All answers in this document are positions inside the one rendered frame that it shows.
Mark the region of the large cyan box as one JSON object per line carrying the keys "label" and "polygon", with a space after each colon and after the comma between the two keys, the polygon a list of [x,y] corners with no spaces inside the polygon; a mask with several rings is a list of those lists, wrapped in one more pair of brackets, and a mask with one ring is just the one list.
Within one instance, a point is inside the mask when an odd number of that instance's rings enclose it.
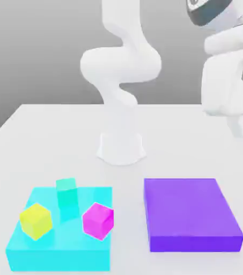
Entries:
{"label": "large cyan box", "polygon": [[95,202],[111,207],[112,188],[79,187],[78,204],[60,207],[56,188],[35,187],[26,207],[48,209],[53,228],[35,241],[16,225],[5,249],[11,271],[109,271],[111,236],[100,241],[83,232],[82,215]]}

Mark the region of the large purple box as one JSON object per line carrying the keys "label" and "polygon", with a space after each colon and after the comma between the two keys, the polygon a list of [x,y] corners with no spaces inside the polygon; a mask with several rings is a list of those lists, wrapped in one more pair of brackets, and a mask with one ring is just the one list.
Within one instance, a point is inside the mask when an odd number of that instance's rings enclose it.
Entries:
{"label": "large purple box", "polygon": [[239,252],[243,233],[214,178],[146,178],[151,252]]}

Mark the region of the small magenta cube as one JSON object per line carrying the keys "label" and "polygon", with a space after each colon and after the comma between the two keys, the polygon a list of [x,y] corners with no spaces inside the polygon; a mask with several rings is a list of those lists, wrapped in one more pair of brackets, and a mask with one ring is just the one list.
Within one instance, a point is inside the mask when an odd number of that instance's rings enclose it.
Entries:
{"label": "small magenta cube", "polygon": [[114,227],[114,210],[98,202],[94,202],[82,215],[82,219],[83,232],[103,241]]}

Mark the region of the small yellow cube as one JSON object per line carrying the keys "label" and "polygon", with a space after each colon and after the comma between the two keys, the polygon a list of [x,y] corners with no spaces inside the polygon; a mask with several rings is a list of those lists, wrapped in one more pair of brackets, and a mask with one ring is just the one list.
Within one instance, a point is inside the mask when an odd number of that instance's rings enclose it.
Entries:
{"label": "small yellow cube", "polygon": [[37,202],[20,213],[19,221],[23,232],[35,241],[53,228],[51,212]]}

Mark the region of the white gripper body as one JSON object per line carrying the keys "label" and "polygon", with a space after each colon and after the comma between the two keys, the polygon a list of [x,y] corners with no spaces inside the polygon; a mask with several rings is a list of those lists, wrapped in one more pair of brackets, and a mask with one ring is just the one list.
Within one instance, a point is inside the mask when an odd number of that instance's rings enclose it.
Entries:
{"label": "white gripper body", "polygon": [[203,67],[201,103],[209,115],[243,115],[243,55],[215,55]]}

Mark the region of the small teal cube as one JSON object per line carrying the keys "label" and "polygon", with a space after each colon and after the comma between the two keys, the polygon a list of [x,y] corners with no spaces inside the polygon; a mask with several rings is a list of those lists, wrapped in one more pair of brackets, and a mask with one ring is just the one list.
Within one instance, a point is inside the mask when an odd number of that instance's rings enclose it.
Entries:
{"label": "small teal cube", "polygon": [[79,217],[78,189],[75,178],[64,178],[56,181],[57,202],[61,222]]}

